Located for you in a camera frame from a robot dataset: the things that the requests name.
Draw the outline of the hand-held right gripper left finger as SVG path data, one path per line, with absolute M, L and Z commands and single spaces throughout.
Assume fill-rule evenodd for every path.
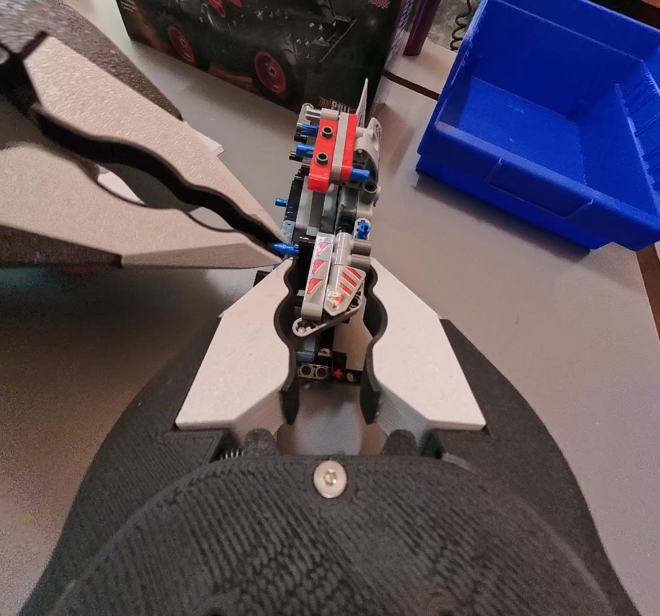
M 276 330 L 276 313 L 290 295 L 293 266 L 285 260 L 223 312 L 177 414 L 178 429 L 275 434 L 285 423 L 281 390 L 290 350 Z

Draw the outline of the blue plastic storage bin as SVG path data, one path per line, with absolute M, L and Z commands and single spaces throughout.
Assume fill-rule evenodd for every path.
M 659 30 L 587 0 L 482 0 L 417 169 L 587 249 L 659 241 Z

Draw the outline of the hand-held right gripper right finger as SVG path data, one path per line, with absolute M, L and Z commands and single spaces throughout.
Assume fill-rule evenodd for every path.
M 396 430 L 417 443 L 433 430 L 482 431 L 484 414 L 441 317 L 377 260 L 364 288 L 371 335 L 360 382 L 360 409 L 385 439 Z

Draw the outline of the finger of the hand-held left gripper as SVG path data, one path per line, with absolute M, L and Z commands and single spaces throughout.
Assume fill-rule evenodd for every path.
M 276 223 L 183 121 L 53 36 L 21 53 L 42 135 L 75 157 L 114 167 L 149 211 L 188 217 L 206 209 L 212 231 L 242 233 L 261 246 L 283 241 Z
M 1 268 L 261 268 L 281 259 L 237 231 L 103 188 L 92 166 L 1 101 Z

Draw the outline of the grey red toy brick truck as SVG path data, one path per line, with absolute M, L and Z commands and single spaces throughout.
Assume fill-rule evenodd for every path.
M 364 306 L 370 270 L 372 217 L 380 196 L 382 127 L 366 120 L 368 80 L 356 112 L 302 105 L 290 160 L 299 164 L 281 231 L 298 245 L 298 286 L 292 331 L 301 378 L 357 384 L 360 370 L 333 348 L 334 329 Z

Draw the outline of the black toy set box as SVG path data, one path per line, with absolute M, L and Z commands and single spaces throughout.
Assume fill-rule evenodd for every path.
M 389 95 L 418 0 L 116 0 L 129 37 L 276 104 L 366 119 Z

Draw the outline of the maroon cylinder post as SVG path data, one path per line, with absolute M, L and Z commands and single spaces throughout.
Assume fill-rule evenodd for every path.
M 408 42 L 403 51 L 404 56 L 415 57 L 420 54 L 441 1 L 420 0 L 415 20 L 408 35 Z

